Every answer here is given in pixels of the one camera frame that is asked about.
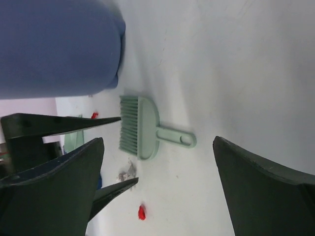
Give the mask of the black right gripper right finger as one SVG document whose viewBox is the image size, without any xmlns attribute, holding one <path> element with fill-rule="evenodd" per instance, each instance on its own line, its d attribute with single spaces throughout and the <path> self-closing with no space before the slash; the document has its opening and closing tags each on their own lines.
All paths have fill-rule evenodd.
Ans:
<svg viewBox="0 0 315 236">
<path fill-rule="evenodd" d="M 222 137 L 213 150 L 237 236 L 313 236 L 315 177 Z"/>
</svg>

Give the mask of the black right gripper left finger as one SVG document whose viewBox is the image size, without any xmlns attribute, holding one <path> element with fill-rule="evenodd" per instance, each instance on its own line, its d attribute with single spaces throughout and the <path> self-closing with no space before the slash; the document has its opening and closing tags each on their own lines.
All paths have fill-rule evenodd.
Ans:
<svg viewBox="0 0 315 236">
<path fill-rule="evenodd" d="M 76 150 L 0 180 L 2 236 L 83 236 L 92 209 L 104 144 Z"/>
</svg>

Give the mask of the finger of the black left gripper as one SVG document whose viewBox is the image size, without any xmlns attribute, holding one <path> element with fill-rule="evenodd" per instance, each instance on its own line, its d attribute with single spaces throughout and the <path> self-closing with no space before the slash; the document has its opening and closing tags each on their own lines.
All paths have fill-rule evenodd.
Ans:
<svg viewBox="0 0 315 236">
<path fill-rule="evenodd" d="M 106 207 L 117 196 L 129 190 L 131 187 L 138 183 L 139 178 L 125 180 L 110 186 L 106 186 L 96 190 L 93 199 L 92 209 L 89 220 L 92 220 L 104 207 Z"/>
<path fill-rule="evenodd" d="M 43 138 L 120 121 L 113 118 L 59 117 L 16 113 L 0 119 L 10 158 L 8 171 L 22 172 L 51 160 Z"/>
</svg>

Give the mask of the light green plastic dustpan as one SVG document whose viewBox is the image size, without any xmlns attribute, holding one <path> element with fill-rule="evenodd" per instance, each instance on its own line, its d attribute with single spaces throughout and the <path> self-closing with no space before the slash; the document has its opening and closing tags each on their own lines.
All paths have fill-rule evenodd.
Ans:
<svg viewBox="0 0 315 236">
<path fill-rule="evenodd" d="M 67 154 L 84 144 L 84 131 L 73 131 L 64 136 L 63 153 Z"/>
</svg>

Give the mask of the light green hand brush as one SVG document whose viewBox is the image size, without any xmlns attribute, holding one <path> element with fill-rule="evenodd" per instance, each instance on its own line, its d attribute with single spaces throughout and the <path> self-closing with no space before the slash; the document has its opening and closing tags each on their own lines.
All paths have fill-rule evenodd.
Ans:
<svg viewBox="0 0 315 236">
<path fill-rule="evenodd" d="M 145 97 L 120 97 L 121 130 L 119 149 L 146 161 L 155 158 L 160 142 L 194 148 L 196 136 L 189 132 L 160 126 L 155 103 Z"/>
</svg>

